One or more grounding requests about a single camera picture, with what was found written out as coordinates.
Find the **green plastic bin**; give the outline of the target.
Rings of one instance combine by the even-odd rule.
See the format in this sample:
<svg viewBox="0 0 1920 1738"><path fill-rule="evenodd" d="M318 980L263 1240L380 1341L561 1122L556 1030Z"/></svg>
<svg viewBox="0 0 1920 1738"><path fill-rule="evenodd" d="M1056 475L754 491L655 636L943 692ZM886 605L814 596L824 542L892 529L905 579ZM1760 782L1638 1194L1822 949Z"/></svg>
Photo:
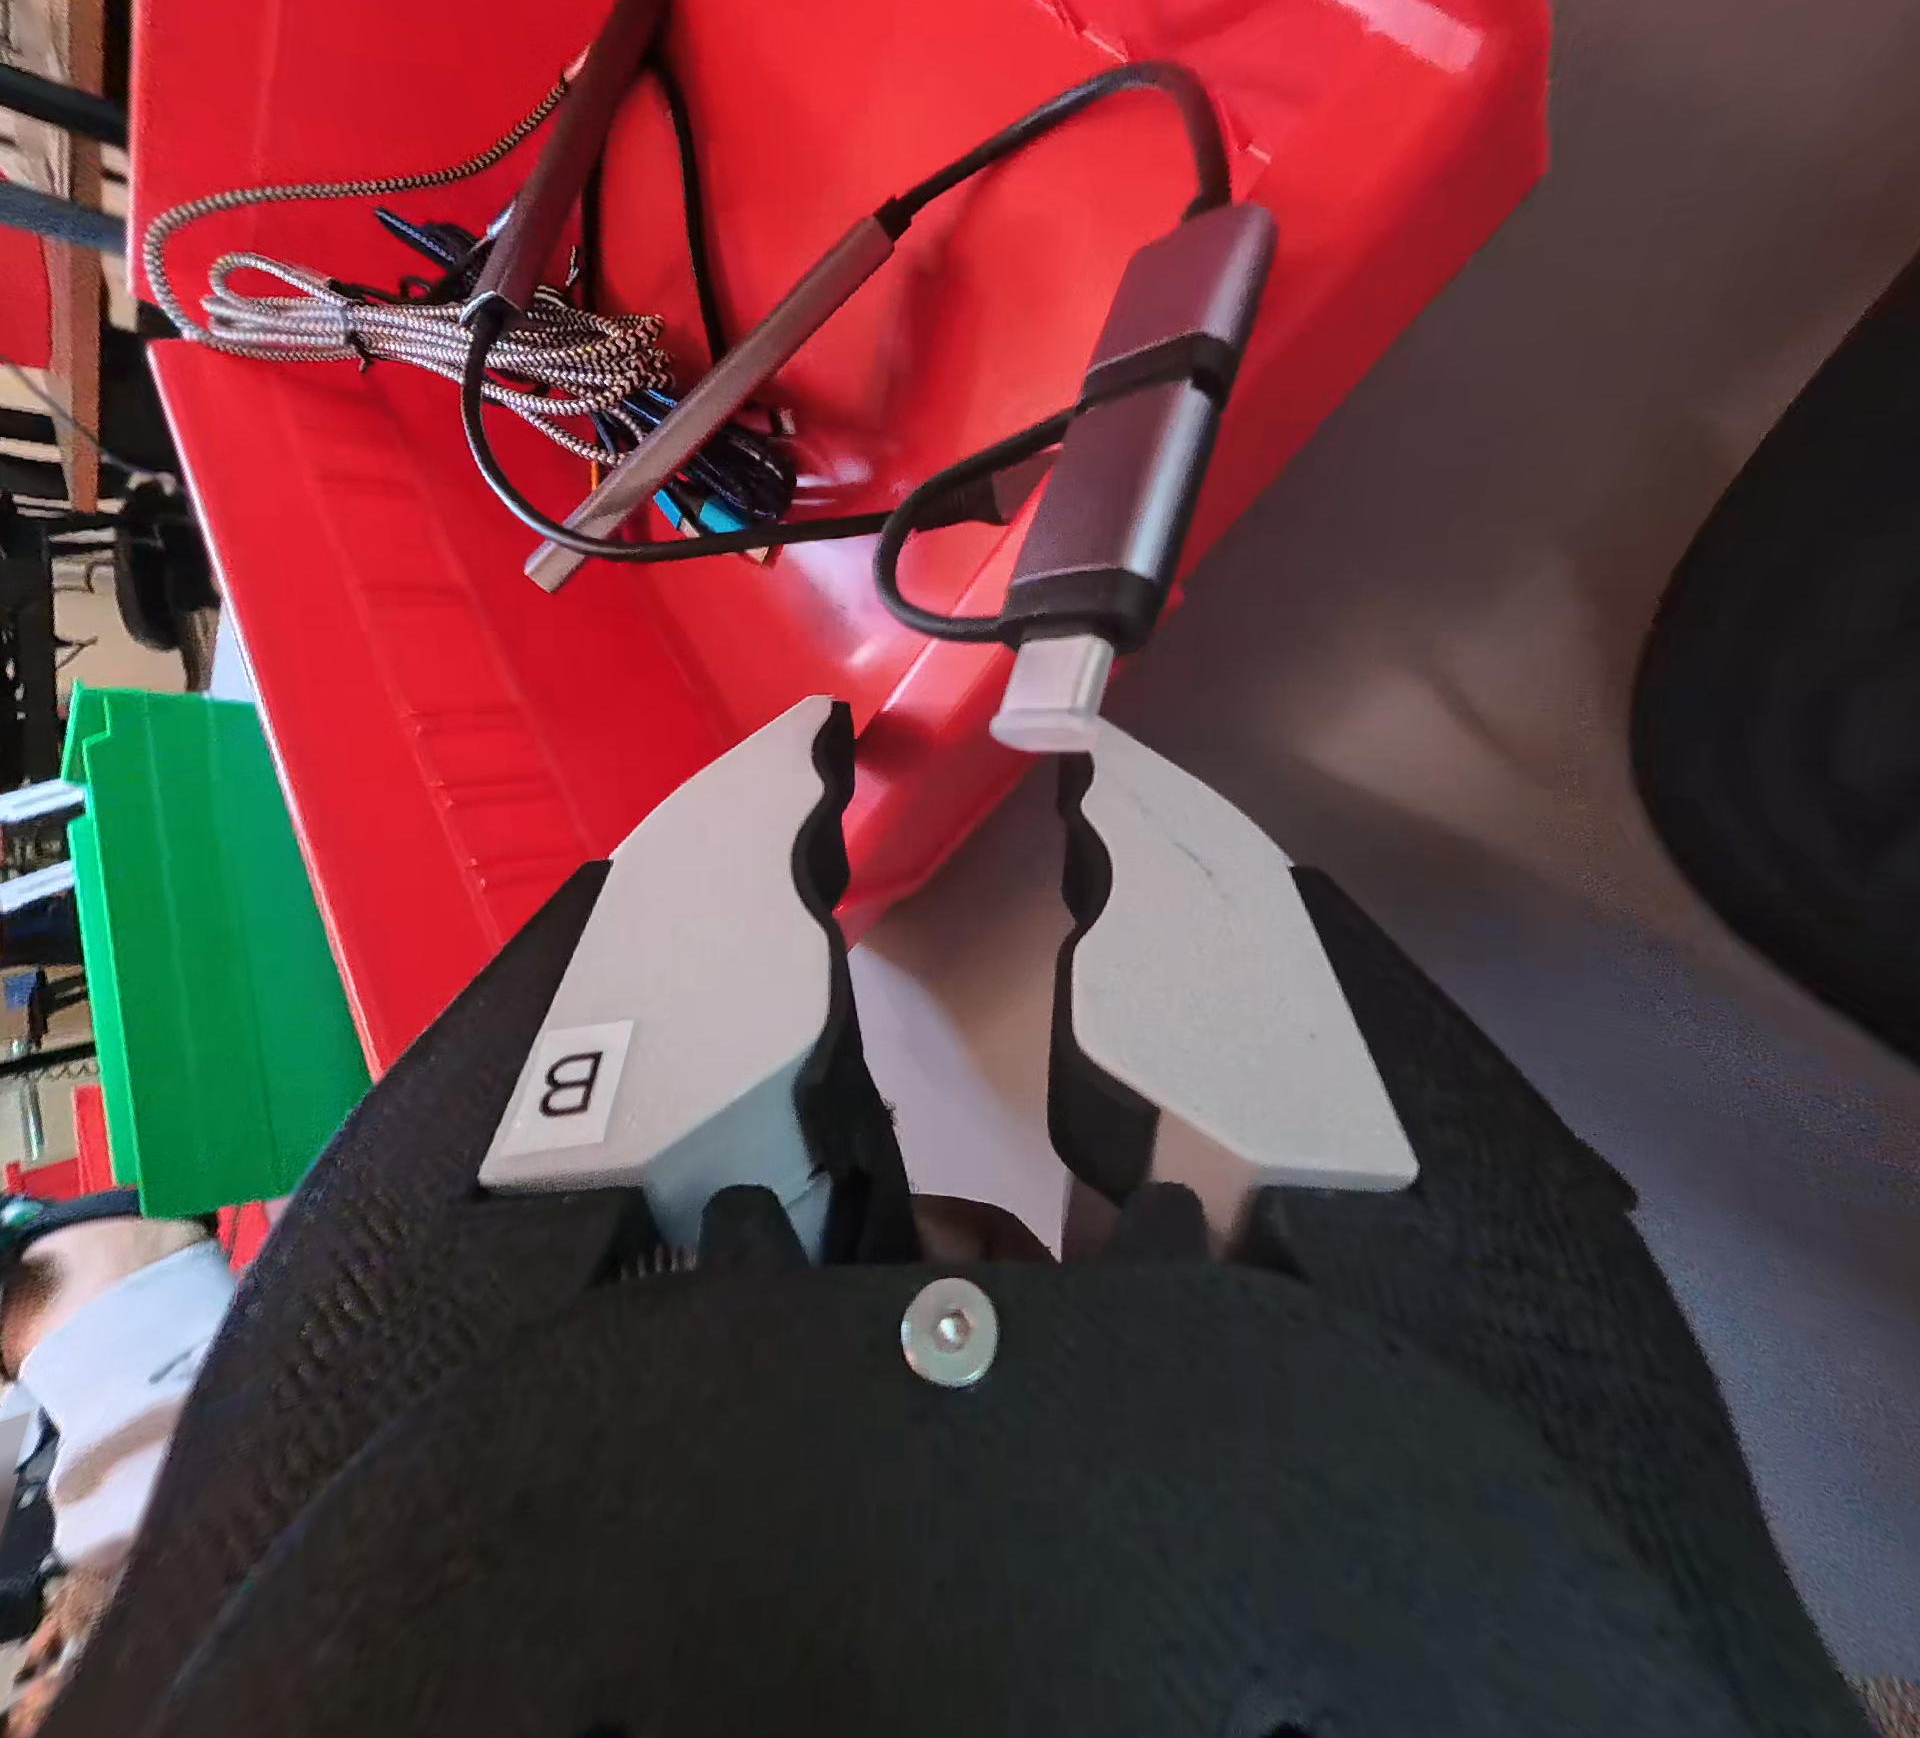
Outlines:
<svg viewBox="0 0 1920 1738"><path fill-rule="evenodd" d="M111 1182L149 1222L290 1194L369 1089L249 701L71 701L61 782Z"/></svg>

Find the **blue connector bundle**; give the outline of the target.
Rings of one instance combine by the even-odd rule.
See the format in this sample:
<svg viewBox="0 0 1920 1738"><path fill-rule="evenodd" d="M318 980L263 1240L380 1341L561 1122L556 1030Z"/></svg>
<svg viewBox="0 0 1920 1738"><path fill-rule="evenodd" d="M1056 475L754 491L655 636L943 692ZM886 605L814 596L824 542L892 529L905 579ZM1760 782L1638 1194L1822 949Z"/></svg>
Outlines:
<svg viewBox="0 0 1920 1738"><path fill-rule="evenodd" d="M670 390L623 390L614 408L588 413L601 469L637 450L647 431L681 413ZM801 500L801 456L771 419L726 419L663 491L655 508L681 531L734 531L784 529Z"/></svg>

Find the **dark grey stick hub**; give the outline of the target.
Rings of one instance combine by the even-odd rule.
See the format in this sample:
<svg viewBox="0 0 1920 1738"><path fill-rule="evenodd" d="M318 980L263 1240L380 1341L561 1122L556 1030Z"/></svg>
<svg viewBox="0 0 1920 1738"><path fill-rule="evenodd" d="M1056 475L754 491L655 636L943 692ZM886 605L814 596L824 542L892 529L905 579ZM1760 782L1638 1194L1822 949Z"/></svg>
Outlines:
<svg viewBox="0 0 1920 1738"><path fill-rule="evenodd" d="M574 65L561 104L547 112L547 141L545 141L530 189L515 194L515 220L491 239L491 262L484 262L458 324L516 313L533 298L533 289L561 239L561 220L577 209L588 173L608 141L608 117L663 45L663 22L670 22L670 0L608 0L608 22L598 33L588 61Z"/></svg>

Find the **light grey stick hub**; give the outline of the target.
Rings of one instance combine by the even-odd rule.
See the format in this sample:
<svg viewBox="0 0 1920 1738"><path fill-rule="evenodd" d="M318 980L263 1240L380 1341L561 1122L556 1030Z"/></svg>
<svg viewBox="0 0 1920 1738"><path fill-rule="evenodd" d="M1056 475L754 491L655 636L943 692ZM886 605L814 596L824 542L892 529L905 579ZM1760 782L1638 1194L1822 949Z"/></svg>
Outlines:
<svg viewBox="0 0 1920 1738"><path fill-rule="evenodd" d="M892 252L892 209L859 220L670 413L614 456L561 529L545 529L530 579L556 596L588 556L630 566L614 529Z"/></svg>

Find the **dark round object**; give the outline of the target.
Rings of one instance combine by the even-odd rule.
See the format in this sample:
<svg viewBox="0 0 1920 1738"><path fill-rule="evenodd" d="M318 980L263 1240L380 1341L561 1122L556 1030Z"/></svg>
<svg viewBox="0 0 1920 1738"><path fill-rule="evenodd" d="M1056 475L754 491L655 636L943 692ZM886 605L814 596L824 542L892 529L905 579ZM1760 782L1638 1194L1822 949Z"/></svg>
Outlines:
<svg viewBox="0 0 1920 1738"><path fill-rule="evenodd" d="M1684 890L1920 1064L1920 262L1695 529L1623 760Z"/></svg>

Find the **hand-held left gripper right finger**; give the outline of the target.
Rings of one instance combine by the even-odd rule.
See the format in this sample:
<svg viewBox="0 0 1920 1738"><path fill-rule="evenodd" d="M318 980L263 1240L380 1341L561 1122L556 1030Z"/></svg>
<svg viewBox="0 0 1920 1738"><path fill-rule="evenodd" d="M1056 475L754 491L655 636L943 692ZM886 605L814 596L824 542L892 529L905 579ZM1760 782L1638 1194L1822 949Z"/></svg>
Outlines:
<svg viewBox="0 0 1920 1738"><path fill-rule="evenodd" d="M1234 1246L1261 1187L1412 1187L1291 860L1116 720L1061 752L1061 912L1044 1147L1073 1194L1190 1187Z"/></svg>

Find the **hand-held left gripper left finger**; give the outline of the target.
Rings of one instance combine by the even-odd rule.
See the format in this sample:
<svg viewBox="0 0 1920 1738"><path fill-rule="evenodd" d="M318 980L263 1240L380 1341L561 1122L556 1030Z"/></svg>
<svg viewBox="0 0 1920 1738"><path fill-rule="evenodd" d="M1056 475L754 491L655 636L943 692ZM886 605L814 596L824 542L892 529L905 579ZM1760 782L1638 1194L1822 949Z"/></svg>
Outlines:
<svg viewBox="0 0 1920 1738"><path fill-rule="evenodd" d="M692 1246L771 1187L814 1265L912 1265L912 1182L875 1089L834 903L849 704L814 692L670 788L601 876L533 1025L491 1194L637 1187Z"/></svg>

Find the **black usb-c cable grey plug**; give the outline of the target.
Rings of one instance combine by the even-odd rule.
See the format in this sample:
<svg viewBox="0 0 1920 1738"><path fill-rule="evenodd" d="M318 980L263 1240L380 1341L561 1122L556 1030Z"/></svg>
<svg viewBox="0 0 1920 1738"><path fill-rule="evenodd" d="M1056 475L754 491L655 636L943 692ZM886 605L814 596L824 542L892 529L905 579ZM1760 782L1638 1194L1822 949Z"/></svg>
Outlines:
<svg viewBox="0 0 1920 1738"><path fill-rule="evenodd" d="M994 704L994 743L1040 760L1083 760L1101 743L1101 701L1116 658L1140 658L1172 596L1172 566L1198 516L1213 433L1275 279L1277 220L1224 194L1224 137L1208 81L1172 61L1105 65L1040 112L1005 117L959 169L884 204L905 232L926 204L972 173L1044 141L1061 117L1158 88L1184 112L1198 194L1172 232L1144 239L1116 289L1073 408L1015 431L943 475L926 475L875 542L875 596L892 624L952 645L1005 645L1015 673ZM994 620L943 620L892 588L905 542L931 508L960 508L982 478L1027 456L1056 456Z"/></svg>

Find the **black metal rack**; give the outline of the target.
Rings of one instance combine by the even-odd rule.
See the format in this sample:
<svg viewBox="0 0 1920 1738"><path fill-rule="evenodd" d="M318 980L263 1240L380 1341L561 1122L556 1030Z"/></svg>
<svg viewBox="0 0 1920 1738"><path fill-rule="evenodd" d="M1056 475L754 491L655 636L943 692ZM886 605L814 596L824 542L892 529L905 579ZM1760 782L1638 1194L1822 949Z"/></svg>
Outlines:
<svg viewBox="0 0 1920 1738"><path fill-rule="evenodd" d="M0 782L43 782L71 730L61 588L101 596L111 636L209 681L218 579L149 345L174 324L129 289L129 56L133 0L0 0L5 169L5 478L0 478Z"/></svg>

